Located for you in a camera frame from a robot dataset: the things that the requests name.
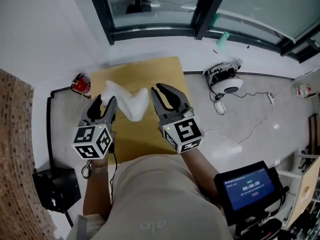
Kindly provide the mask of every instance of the black case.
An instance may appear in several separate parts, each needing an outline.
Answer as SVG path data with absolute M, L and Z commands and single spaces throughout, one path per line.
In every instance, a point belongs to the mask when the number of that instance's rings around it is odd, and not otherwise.
M 41 205 L 47 210 L 65 213 L 81 198 L 74 169 L 49 169 L 32 178 Z

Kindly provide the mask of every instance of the window frame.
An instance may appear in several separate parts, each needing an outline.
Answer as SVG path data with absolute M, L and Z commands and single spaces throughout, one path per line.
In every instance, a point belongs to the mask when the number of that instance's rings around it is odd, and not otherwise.
M 227 31 L 230 33 L 228 41 L 252 45 L 276 52 L 281 56 L 287 56 L 299 63 L 320 53 L 320 49 L 317 49 L 316 45 L 312 45 L 311 40 L 313 36 L 320 32 L 320 24 L 301 37 L 296 43 L 284 37 L 277 44 L 233 30 L 210 28 L 210 23 L 222 1 L 223 0 L 198 0 L 190 24 L 158 23 L 122 27 L 115 27 L 108 0 L 92 0 L 92 3 L 110 45 L 114 45 L 116 41 L 150 37 L 185 36 L 194 37 L 196 40 L 202 40 L 202 38 L 219 39 L 222 34 Z M 307 48 L 297 54 L 292 52 L 305 42 L 310 43 Z

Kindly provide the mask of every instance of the wooden board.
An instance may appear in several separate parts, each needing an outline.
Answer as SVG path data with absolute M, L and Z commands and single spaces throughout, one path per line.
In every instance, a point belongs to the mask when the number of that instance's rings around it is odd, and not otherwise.
M 286 223 L 286 229 L 288 229 L 292 223 L 296 221 L 296 219 L 304 212 L 308 204 L 311 202 L 317 185 L 319 168 L 320 157 L 318 157 L 302 175 L 299 191 Z
M 113 81 L 134 94 L 141 88 L 149 90 L 149 106 L 139 122 L 132 122 L 118 109 L 112 131 L 116 132 L 115 154 L 118 163 L 153 154 L 176 154 L 158 130 L 159 118 L 150 98 L 150 88 L 157 83 L 171 85 L 188 97 L 185 76 L 178 57 L 165 57 L 114 66 L 91 74 L 91 97 L 106 88 L 106 81 Z M 161 93 L 168 108 L 167 100 Z

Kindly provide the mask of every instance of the green object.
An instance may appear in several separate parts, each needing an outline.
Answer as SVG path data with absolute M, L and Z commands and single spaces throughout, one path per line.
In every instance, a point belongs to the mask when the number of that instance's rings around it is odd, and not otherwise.
M 211 23 L 210 23 L 210 27 L 213 28 L 213 26 L 214 26 L 216 20 L 219 18 L 219 16 L 220 16 L 219 13 L 216 13 L 216 14 L 214 15 L 214 17 L 213 17 L 213 19 L 212 19 L 212 21 L 211 21 Z
M 218 47 L 222 47 L 225 43 L 225 41 L 229 38 L 230 34 L 226 31 L 222 34 L 219 41 L 216 43 Z

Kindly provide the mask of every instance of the timer display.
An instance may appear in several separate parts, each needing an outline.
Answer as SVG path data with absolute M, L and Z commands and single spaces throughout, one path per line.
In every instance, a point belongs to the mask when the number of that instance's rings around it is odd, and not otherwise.
M 264 168 L 224 181 L 234 211 L 248 206 L 275 191 Z
M 252 188 L 254 188 L 255 186 L 258 186 L 258 185 L 260 185 L 260 182 L 259 181 L 256 181 L 255 183 L 251 183 L 251 184 L 249 184 L 249 185 L 247 185 L 247 186 L 243 186 L 242 187 L 242 190 L 243 191 L 247 191 L 247 190 L 250 190 L 250 189 L 252 189 Z

